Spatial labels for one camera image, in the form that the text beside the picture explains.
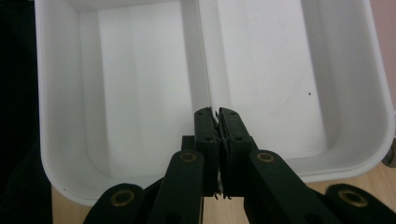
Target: screw hole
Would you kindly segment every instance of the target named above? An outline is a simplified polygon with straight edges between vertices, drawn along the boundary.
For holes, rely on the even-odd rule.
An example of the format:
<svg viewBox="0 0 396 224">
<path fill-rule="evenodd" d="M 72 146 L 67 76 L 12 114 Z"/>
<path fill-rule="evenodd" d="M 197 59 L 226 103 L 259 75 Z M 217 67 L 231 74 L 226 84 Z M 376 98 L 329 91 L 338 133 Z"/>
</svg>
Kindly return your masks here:
<svg viewBox="0 0 396 224">
<path fill-rule="evenodd" d="M 183 160 L 184 162 L 192 162 L 192 161 L 196 161 L 197 156 L 195 156 L 195 154 L 192 154 L 190 152 L 186 152 L 180 155 L 180 159 Z"/>
<path fill-rule="evenodd" d="M 115 207 L 122 207 L 130 203 L 134 199 L 134 192 L 130 189 L 121 189 L 115 192 L 111 198 L 111 204 Z"/>
<path fill-rule="evenodd" d="M 356 207 L 365 207 L 368 204 L 367 200 L 363 196 L 349 189 L 341 189 L 338 191 L 338 196 L 344 202 Z"/>
<path fill-rule="evenodd" d="M 275 160 L 274 156 L 267 152 L 262 152 L 257 154 L 257 159 L 259 161 L 265 161 L 265 162 L 271 162 Z"/>
</svg>

